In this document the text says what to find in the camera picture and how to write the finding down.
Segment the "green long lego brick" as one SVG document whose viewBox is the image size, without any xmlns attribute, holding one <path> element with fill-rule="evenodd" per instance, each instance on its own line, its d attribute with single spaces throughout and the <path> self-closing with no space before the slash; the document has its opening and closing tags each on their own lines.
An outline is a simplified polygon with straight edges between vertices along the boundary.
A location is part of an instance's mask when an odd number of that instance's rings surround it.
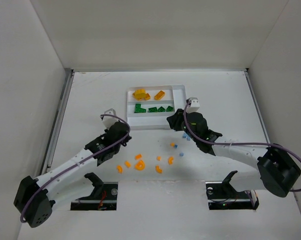
<svg viewBox="0 0 301 240">
<path fill-rule="evenodd" d="M 150 107 L 150 108 L 148 108 L 148 112 L 149 113 L 157 113 L 158 109 L 157 109 L 157 107 Z"/>
</svg>

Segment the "yellow square lego brick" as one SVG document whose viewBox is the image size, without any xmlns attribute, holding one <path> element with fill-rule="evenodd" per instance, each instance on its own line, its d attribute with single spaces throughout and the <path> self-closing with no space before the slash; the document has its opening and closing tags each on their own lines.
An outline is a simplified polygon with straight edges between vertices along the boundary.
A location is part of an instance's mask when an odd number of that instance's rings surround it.
<svg viewBox="0 0 301 240">
<path fill-rule="evenodd" d="M 150 94 L 149 94 L 149 93 L 147 93 L 147 94 L 145 95 L 144 99 L 145 99 L 146 101 L 150 100 L 150 99 L 151 99 L 151 96 L 150 96 Z"/>
</svg>

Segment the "orange round figure piece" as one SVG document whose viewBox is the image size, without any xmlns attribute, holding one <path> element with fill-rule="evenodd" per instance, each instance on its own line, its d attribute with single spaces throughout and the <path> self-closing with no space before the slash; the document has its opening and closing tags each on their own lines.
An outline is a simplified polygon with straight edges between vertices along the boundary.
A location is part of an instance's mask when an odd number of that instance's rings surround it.
<svg viewBox="0 0 301 240">
<path fill-rule="evenodd" d="M 139 89 L 136 89 L 132 96 L 137 100 L 137 101 L 140 101 L 142 99 L 144 99 L 146 97 L 146 90 L 143 89 L 143 88 L 139 88 Z"/>
</svg>

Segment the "yellow long lego brick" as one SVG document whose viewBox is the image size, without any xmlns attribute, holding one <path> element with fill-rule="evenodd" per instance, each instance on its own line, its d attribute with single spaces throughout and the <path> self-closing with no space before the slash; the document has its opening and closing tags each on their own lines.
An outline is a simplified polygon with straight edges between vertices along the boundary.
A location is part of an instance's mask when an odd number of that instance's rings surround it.
<svg viewBox="0 0 301 240">
<path fill-rule="evenodd" d="M 160 90 L 155 96 L 154 96 L 154 100 L 155 101 L 160 101 L 164 96 L 165 96 L 165 92 L 163 90 Z"/>
</svg>

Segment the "orange round lego piece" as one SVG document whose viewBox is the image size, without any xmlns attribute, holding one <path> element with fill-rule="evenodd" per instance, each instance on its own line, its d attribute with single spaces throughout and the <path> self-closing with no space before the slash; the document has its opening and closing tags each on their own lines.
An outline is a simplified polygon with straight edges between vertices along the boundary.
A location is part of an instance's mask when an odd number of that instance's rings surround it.
<svg viewBox="0 0 301 240">
<path fill-rule="evenodd" d="M 144 169 L 145 169 L 145 163 L 144 163 L 144 161 L 143 161 L 143 160 L 138 161 L 138 162 L 135 164 L 134 168 L 135 168 L 136 170 L 138 170 L 138 171 L 144 170 Z"/>
</svg>

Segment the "green square lego brick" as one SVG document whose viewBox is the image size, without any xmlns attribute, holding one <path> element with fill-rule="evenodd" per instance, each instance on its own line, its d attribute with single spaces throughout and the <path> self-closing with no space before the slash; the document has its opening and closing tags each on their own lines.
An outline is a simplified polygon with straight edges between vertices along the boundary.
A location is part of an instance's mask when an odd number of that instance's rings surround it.
<svg viewBox="0 0 301 240">
<path fill-rule="evenodd" d="M 166 109 L 165 109 L 163 106 L 161 106 L 161 107 L 159 107 L 159 108 L 157 109 L 157 111 L 158 111 L 159 113 L 163 113 L 163 112 L 166 111 Z"/>
</svg>

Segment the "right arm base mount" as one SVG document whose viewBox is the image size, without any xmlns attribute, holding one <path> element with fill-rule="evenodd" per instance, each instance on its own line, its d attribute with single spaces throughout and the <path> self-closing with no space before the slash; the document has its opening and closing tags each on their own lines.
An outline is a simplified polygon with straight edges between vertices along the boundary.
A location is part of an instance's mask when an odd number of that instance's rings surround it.
<svg viewBox="0 0 301 240">
<path fill-rule="evenodd" d="M 260 205 L 255 190 L 236 191 L 230 181 L 238 171 L 231 171 L 222 181 L 206 181 L 208 208 L 218 210 L 257 210 Z"/>
</svg>

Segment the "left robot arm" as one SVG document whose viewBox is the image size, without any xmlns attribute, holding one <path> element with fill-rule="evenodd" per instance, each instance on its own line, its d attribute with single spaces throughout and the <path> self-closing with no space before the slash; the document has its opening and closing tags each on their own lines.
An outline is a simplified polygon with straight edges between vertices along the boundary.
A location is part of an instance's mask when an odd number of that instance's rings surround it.
<svg viewBox="0 0 301 240">
<path fill-rule="evenodd" d="M 79 198 L 80 192 L 71 191 L 69 187 L 83 178 L 91 181 L 93 191 L 100 192 L 104 183 L 94 170 L 127 145 L 130 130 L 128 123 L 119 119 L 59 167 L 35 178 L 29 175 L 23 178 L 13 201 L 20 213 L 20 222 L 31 228 L 43 224 L 63 197 Z"/>
</svg>

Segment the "orange small lego block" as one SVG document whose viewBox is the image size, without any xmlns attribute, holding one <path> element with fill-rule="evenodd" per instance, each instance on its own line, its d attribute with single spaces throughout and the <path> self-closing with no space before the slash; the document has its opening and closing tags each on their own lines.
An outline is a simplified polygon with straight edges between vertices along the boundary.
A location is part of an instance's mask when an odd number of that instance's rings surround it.
<svg viewBox="0 0 301 240">
<path fill-rule="evenodd" d="M 128 161 L 125 161 L 124 164 L 125 164 L 125 166 L 126 166 L 127 168 L 130 168 L 130 167 L 131 167 L 131 164 L 130 164 Z"/>
</svg>

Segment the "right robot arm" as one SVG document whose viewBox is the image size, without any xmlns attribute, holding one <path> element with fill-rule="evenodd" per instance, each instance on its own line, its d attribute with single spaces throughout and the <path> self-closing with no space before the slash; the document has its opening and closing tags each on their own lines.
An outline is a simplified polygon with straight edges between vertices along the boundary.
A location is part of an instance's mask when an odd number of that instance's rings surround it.
<svg viewBox="0 0 301 240">
<path fill-rule="evenodd" d="M 221 133 L 209 129 L 207 120 L 201 113 L 187 113 L 181 108 L 166 120 L 172 130 L 186 133 L 201 152 L 253 168 L 253 171 L 243 173 L 232 170 L 220 181 L 234 191 L 267 190 L 284 198 L 301 176 L 301 169 L 291 154 L 278 144 L 242 144 L 230 141 Z"/>
</svg>

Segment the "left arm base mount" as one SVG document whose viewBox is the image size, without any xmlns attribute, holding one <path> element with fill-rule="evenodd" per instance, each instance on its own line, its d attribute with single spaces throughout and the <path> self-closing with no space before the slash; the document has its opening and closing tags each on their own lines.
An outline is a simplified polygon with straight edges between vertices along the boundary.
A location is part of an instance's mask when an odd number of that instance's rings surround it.
<svg viewBox="0 0 301 240">
<path fill-rule="evenodd" d="M 71 211 L 116 211 L 118 182 L 104 182 L 95 173 L 84 175 L 92 190 L 70 204 Z"/>
</svg>

